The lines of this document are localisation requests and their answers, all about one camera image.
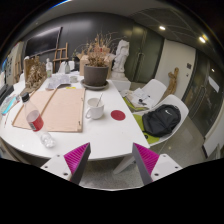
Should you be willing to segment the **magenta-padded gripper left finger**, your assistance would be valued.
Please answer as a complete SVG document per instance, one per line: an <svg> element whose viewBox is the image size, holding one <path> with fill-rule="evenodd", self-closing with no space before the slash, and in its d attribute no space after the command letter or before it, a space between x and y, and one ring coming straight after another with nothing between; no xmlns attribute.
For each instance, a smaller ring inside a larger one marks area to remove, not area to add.
<svg viewBox="0 0 224 224"><path fill-rule="evenodd" d="M78 185L84 173L90 152L90 144L86 143L65 155L58 154L52 157L42 166L42 169Z"/></svg>

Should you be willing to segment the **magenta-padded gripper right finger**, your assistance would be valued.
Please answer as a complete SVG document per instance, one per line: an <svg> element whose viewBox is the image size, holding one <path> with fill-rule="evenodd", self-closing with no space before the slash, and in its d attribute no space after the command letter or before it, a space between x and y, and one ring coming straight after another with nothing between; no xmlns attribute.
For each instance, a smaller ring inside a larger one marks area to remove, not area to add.
<svg viewBox="0 0 224 224"><path fill-rule="evenodd" d="M144 185L182 169L182 167L167 154L158 155L137 143L133 144L132 155L135 158Z"/></svg>

